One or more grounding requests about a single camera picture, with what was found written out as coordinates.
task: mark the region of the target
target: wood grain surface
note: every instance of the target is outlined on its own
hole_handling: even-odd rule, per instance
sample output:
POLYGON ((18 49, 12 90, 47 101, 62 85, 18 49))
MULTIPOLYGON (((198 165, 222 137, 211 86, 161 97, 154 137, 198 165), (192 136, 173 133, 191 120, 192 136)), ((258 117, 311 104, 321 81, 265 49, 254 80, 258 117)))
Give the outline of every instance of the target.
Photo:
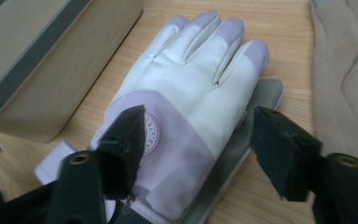
MULTIPOLYGON (((311 65, 313 27, 308 0, 143 0, 144 12, 62 132, 48 143, 0 133, 0 190, 6 200, 40 186, 34 168, 62 140, 85 149, 103 113, 137 57, 170 17, 193 19, 216 10, 222 20, 236 17, 246 26, 244 41, 267 43, 270 60, 263 77, 284 87, 279 110, 313 133, 311 65)), ((255 154, 243 163, 208 219, 208 223, 314 223, 308 203, 282 201, 259 167, 255 154)))

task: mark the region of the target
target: logo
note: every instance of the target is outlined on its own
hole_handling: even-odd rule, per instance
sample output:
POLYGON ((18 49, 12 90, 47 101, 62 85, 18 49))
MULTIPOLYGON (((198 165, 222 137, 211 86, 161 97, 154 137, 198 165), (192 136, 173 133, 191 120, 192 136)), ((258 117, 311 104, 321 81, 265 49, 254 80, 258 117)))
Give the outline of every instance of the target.
POLYGON ((149 154, 157 145, 159 138, 158 123, 153 116, 145 112, 145 152, 144 156, 149 154))

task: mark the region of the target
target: glove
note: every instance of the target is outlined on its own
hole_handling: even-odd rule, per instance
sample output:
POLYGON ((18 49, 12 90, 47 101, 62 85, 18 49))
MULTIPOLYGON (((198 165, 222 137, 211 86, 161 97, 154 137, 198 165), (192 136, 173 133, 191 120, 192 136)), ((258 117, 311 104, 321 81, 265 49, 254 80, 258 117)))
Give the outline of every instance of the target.
POLYGON ((317 135, 325 155, 358 158, 358 1, 311 2, 317 135))
POLYGON ((168 20, 125 78, 91 140, 117 115, 145 106, 146 144, 131 208, 153 223, 174 222, 191 203, 245 113, 268 61, 264 43, 242 47, 242 21, 216 12, 168 20))

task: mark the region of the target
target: white leather glove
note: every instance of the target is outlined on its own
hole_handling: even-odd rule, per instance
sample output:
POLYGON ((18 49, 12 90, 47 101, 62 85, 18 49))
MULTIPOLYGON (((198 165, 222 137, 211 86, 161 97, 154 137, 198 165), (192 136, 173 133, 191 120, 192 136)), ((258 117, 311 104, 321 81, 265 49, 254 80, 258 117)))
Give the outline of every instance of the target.
POLYGON ((216 12, 168 20, 107 108, 99 139, 121 111, 145 106, 146 144, 131 208, 153 223, 176 221, 197 194, 245 113, 267 47, 242 47, 242 21, 216 12))

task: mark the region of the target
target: beige glove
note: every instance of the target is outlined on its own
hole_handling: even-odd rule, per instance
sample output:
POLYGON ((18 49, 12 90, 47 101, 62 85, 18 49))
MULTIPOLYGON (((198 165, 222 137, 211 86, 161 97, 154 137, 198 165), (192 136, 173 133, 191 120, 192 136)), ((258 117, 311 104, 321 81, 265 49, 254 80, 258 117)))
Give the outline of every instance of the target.
POLYGON ((313 89, 324 154, 358 157, 358 0, 314 0, 313 89))

